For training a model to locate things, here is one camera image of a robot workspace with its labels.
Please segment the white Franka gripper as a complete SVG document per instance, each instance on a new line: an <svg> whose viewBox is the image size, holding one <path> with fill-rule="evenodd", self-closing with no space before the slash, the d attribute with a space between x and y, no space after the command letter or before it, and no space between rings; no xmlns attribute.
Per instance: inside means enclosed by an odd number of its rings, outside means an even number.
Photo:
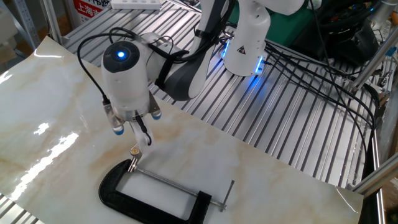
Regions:
<svg viewBox="0 0 398 224"><path fill-rule="evenodd" d="M155 151L155 141L149 125L141 116L136 116L134 120L129 122L138 145L140 153L137 155L137 164L142 162L147 154Z"/></svg>

